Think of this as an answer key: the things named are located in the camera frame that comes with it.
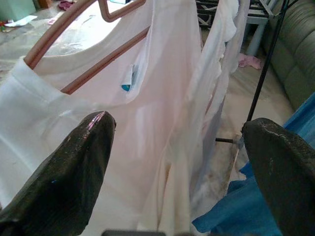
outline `hanging clothes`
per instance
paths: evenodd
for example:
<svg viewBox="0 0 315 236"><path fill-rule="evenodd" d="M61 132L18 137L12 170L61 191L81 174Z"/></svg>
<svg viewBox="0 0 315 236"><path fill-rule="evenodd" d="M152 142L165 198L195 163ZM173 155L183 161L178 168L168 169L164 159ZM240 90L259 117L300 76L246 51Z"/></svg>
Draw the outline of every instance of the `hanging clothes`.
<svg viewBox="0 0 315 236"><path fill-rule="evenodd" d="M83 236L105 229L189 231L189 194L215 141L203 130L220 119L239 38L238 1L220 0L201 53L193 0L147 0L82 52L21 59L0 87L0 202L5 207L80 120L106 110L117 123L104 183ZM60 92L106 55L150 26L145 39L72 95ZM245 27L245 18L240 24ZM131 81L124 89L126 81Z"/></svg>
<svg viewBox="0 0 315 236"><path fill-rule="evenodd" d="M293 116L284 124L285 129L301 136L315 148L315 93L311 95ZM247 179L232 181L227 195L208 213L193 221L202 233L259 234L261 236L281 236L247 163L241 170Z"/></svg>

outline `clothes hanger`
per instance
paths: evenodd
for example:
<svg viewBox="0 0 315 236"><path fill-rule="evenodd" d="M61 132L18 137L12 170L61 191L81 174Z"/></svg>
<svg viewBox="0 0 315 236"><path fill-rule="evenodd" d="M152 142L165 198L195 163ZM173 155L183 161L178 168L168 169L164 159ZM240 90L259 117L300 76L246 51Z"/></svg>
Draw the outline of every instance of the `clothes hanger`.
<svg viewBox="0 0 315 236"><path fill-rule="evenodd" d="M43 58L48 49L57 40L57 38L65 31L65 29L92 3L96 0L80 0L74 4L68 11L66 11L35 43L32 49L24 57L25 63L32 69L36 67L38 62ZM98 0L99 8L101 11L102 18L107 22L113 22L116 19L134 11L135 9L142 6L146 0L135 0L128 5L116 10L112 13L108 10L107 0ZM113 51L111 54L106 56L100 62L92 66L83 75L76 78L69 85L64 87L61 92L72 94L79 89L83 84L90 80L99 71L109 65L113 60L124 54L135 44L144 39L149 31L149 27L137 34L135 37L130 39L128 42L123 44L121 47Z"/></svg>

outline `blue cloth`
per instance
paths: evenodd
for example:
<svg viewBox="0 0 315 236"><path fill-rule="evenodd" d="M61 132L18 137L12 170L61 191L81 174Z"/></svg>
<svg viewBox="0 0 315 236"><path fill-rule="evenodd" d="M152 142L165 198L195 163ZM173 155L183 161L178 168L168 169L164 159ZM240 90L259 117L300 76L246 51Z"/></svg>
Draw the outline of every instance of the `blue cloth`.
<svg viewBox="0 0 315 236"><path fill-rule="evenodd" d="M315 93L302 104L284 125L300 135L315 148ZM192 223L201 233L226 233L242 236L252 233L260 236L281 236L281 231L258 188L252 166L247 163L241 170L244 181L232 181L227 195L208 213Z"/></svg>

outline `pink cloth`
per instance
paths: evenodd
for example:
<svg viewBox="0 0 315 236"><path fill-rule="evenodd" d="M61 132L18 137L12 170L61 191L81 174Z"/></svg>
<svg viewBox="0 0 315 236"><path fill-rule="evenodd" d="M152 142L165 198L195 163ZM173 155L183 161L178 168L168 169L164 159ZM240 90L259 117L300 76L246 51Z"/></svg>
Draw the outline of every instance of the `pink cloth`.
<svg viewBox="0 0 315 236"><path fill-rule="evenodd" d="M61 2L58 4L58 7L59 7L61 10L67 11L73 4L74 4L73 1L61 1Z"/></svg>
<svg viewBox="0 0 315 236"><path fill-rule="evenodd" d="M252 66L256 70L260 70L260 59L254 57L254 56L247 56L243 53L240 53L239 59L238 59L238 66L239 67L245 67L245 66Z"/></svg>

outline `leather couch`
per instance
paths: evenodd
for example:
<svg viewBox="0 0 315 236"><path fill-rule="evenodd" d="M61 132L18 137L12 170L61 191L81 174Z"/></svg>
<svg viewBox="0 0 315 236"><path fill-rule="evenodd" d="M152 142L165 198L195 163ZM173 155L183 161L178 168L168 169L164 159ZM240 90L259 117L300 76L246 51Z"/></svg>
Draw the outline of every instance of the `leather couch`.
<svg viewBox="0 0 315 236"><path fill-rule="evenodd" d="M278 0L273 12L282 6ZM266 27L268 50L277 20ZM299 0L286 13L271 64L295 109L315 92L315 0Z"/></svg>

